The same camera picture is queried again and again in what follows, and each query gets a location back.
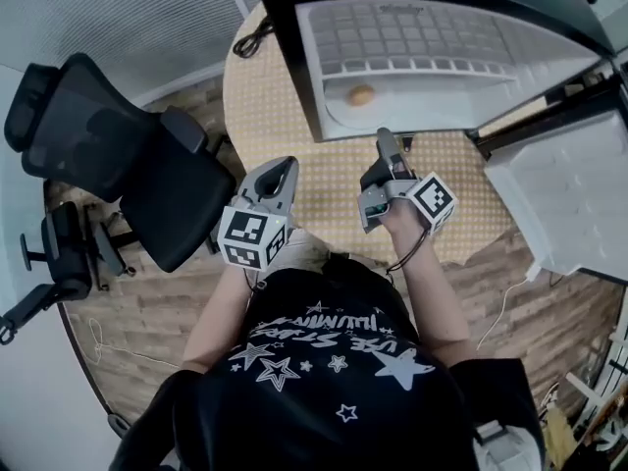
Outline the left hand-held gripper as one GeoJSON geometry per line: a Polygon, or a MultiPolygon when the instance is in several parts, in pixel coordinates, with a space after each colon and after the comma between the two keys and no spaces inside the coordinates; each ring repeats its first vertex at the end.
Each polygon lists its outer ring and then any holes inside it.
{"type": "Polygon", "coordinates": [[[288,244],[299,164],[293,156],[267,161],[248,173],[223,210],[218,232],[227,264],[265,272],[288,244]]]}

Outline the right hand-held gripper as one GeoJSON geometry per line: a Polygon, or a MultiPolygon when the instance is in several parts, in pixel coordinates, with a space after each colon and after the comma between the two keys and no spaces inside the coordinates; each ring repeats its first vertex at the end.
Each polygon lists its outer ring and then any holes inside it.
{"type": "Polygon", "coordinates": [[[435,234],[455,211],[453,192],[436,173],[419,178],[389,129],[377,130],[377,148],[380,158],[362,176],[357,199],[364,232],[369,234],[379,227],[392,202],[402,199],[417,209],[425,230],[435,234]]]}

